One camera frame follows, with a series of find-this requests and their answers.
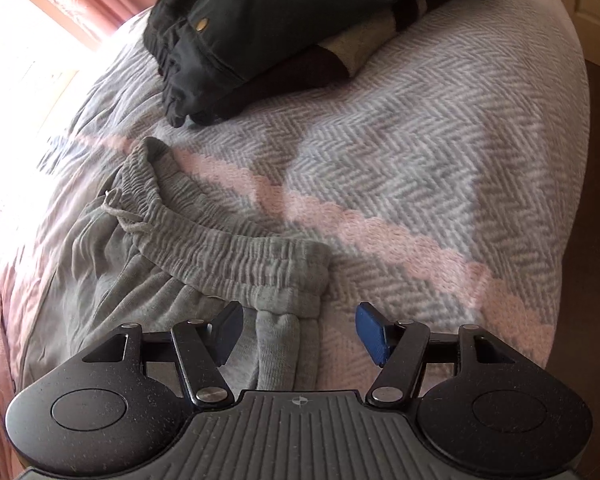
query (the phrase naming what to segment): elastic waistband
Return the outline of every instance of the elastic waistband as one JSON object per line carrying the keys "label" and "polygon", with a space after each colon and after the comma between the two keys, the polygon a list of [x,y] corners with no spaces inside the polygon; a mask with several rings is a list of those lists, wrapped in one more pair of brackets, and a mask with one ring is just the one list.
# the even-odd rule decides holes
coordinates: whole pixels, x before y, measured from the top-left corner
{"label": "elastic waistband", "polygon": [[205,295],[274,314],[320,314],[330,248],[277,236],[227,211],[158,139],[143,139],[127,157],[103,207],[142,255]]}

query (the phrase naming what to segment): bed sheet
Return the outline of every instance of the bed sheet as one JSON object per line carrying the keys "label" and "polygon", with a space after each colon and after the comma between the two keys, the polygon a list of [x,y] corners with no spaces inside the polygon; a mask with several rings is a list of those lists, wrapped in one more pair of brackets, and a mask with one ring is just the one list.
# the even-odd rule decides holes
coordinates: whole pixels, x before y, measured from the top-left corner
{"label": "bed sheet", "polygon": [[[453,0],[352,82],[206,129],[163,118],[145,19],[117,33],[69,129],[49,139],[35,233],[0,252],[0,418],[24,355],[40,351],[29,337],[44,335],[38,307],[66,234],[149,135],[213,200],[332,247],[319,386],[364,389],[377,372],[352,327],[361,300],[440,331],[480,322],[546,363],[589,131],[584,60],[559,0]],[[16,471],[1,423],[0,464],[3,478]]]}

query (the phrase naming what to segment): white drawstring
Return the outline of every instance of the white drawstring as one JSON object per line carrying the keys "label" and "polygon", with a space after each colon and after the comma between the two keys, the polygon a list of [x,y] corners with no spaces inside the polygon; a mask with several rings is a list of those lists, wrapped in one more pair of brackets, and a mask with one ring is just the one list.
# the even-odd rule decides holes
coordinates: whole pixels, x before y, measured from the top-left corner
{"label": "white drawstring", "polygon": [[143,221],[142,216],[118,207],[120,198],[122,197],[122,190],[120,188],[116,187],[111,191],[105,191],[104,195],[102,210],[115,216],[126,232],[148,233],[153,229],[151,224]]}

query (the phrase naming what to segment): dark green jacket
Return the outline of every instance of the dark green jacket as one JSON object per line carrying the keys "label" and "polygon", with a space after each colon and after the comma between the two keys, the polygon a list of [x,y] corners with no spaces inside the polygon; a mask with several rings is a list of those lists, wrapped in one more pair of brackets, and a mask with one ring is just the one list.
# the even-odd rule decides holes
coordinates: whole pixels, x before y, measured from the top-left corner
{"label": "dark green jacket", "polygon": [[253,77],[397,0],[158,0],[144,44],[181,126]]}

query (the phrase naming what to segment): brown carpet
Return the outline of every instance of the brown carpet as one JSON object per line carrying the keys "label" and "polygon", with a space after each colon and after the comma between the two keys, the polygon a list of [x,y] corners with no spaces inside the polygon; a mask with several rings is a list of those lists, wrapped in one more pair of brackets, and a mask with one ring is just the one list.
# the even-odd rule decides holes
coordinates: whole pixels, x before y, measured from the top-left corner
{"label": "brown carpet", "polygon": [[594,431],[578,467],[600,480],[600,67],[587,63],[591,93],[589,160],[566,254],[555,345],[547,369],[578,392]]}

